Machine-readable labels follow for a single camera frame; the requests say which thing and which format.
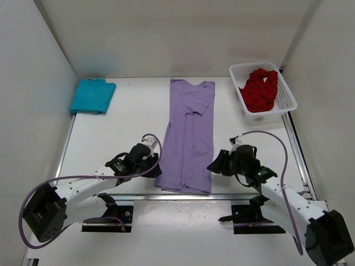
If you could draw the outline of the teal t shirt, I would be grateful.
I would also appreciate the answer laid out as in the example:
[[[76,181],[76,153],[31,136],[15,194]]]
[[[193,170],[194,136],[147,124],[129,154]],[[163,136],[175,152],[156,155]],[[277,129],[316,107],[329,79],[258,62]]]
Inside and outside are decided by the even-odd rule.
[[[115,89],[115,83],[107,83],[104,79],[81,79],[69,112],[106,114]]]

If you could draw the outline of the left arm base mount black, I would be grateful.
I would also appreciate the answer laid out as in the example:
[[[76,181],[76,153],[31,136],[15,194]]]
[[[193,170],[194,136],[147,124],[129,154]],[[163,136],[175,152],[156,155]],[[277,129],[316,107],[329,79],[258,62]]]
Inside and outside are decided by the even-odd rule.
[[[105,202],[106,211],[99,218],[90,218],[83,222],[82,232],[130,233],[133,222],[133,205],[118,205],[116,200],[106,194],[98,195]]]

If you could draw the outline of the red t shirt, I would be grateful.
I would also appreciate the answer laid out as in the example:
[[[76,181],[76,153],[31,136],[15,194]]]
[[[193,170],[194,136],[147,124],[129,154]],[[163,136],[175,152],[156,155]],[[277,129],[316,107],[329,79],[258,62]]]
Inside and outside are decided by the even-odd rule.
[[[278,88],[278,72],[257,69],[253,71],[244,88],[239,88],[246,108],[251,113],[271,111]]]

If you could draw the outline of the white plastic basket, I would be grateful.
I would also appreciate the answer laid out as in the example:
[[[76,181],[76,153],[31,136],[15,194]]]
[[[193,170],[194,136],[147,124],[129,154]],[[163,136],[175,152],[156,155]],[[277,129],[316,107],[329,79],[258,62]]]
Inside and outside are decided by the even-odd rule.
[[[267,112],[257,112],[251,113],[247,110],[244,100],[241,96],[239,88],[244,88],[247,80],[249,79],[250,74],[257,69],[264,69],[267,71],[277,71],[278,72],[278,83],[277,83],[277,96],[275,99],[274,107],[271,111]],[[297,103],[292,95],[288,85],[286,84],[283,76],[278,70],[277,66],[269,61],[261,61],[261,62],[251,62],[251,63],[240,63],[234,64],[229,67],[230,75],[232,77],[232,81],[236,88],[239,100],[241,101],[241,105],[244,111],[245,116],[248,119],[258,119],[260,117],[274,117],[280,116],[288,111],[294,111],[297,109]]]

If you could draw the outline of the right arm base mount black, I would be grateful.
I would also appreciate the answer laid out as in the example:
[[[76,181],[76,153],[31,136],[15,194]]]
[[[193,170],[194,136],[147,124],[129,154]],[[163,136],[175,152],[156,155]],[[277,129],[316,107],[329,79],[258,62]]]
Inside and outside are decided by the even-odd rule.
[[[220,223],[232,222],[234,234],[284,234],[286,231],[264,218],[261,207],[268,199],[258,195],[249,200],[249,204],[234,204],[232,214],[220,217]]]

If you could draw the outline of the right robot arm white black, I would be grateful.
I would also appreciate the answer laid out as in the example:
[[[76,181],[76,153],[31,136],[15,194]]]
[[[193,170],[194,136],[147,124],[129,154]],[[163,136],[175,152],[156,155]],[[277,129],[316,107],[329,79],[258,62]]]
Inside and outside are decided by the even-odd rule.
[[[300,240],[316,265],[334,265],[354,252],[354,244],[343,216],[327,211],[287,187],[278,175],[261,165],[257,149],[250,145],[221,150],[207,169],[224,176],[244,176],[247,186],[259,194],[249,201],[247,210],[222,217],[221,222],[242,223],[244,216],[254,221],[269,220]]]

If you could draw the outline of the lavender t shirt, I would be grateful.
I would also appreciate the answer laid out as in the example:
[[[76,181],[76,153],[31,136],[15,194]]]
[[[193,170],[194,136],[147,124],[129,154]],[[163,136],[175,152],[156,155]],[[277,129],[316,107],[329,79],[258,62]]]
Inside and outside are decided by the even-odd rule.
[[[154,185],[163,191],[210,193],[214,157],[215,83],[170,80],[169,122]]]

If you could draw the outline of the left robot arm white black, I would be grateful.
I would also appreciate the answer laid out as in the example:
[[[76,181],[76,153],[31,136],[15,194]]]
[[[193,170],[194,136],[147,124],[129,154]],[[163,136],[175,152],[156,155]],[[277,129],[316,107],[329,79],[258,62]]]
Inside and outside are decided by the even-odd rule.
[[[116,201],[106,190],[116,188],[136,177],[157,178],[161,175],[161,143],[144,136],[130,152],[123,152],[92,175],[67,176],[43,182],[21,206],[19,223],[26,222],[42,246],[56,239],[66,228],[86,220],[112,221]]]

